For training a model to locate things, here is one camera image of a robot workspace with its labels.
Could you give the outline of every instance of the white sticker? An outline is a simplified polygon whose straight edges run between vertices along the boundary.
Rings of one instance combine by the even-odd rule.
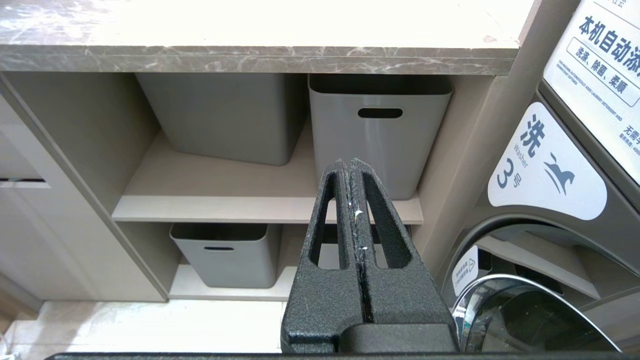
[[[453,282],[453,292],[460,295],[465,286],[478,277],[478,247],[472,246],[453,268],[451,281]]]
[[[493,206],[526,205],[596,218],[607,188],[540,102],[529,105],[488,185]]]
[[[640,1],[583,0],[544,78],[640,184]]]

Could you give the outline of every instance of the tiled floor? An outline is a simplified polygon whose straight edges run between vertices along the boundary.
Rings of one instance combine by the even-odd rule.
[[[46,302],[6,333],[22,360],[58,352],[279,352],[285,302]]]

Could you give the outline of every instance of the wooden shelf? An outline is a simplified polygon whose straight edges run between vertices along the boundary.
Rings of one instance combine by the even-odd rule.
[[[307,224],[317,179],[311,126],[281,167],[177,152],[163,133],[113,212],[117,221]],[[418,196],[394,201],[405,225],[422,224]],[[326,222],[336,222],[335,205]]]
[[[278,280],[268,289],[210,288],[190,264],[180,264],[169,292],[170,299],[287,301],[296,275],[307,227],[285,225],[282,229]]]

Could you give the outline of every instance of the washing machine door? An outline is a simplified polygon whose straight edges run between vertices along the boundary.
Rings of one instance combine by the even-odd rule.
[[[473,281],[452,315],[460,349],[466,352],[620,351],[556,293],[514,275]]]

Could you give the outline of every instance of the shelf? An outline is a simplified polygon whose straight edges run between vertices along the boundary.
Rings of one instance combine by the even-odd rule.
[[[287,301],[296,275],[307,227],[286,225],[282,229],[278,279],[268,289],[210,288],[193,266],[180,264],[169,291],[170,299]]]
[[[0,70],[505,75],[531,3],[11,0]]]
[[[113,212],[116,221],[307,224],[317,180],[310,123],[281,167],[177,152],[160,133]],[[418,196],[394,201],[405,225],[422,224]],[[335,204],[326,222],[336,222]]]

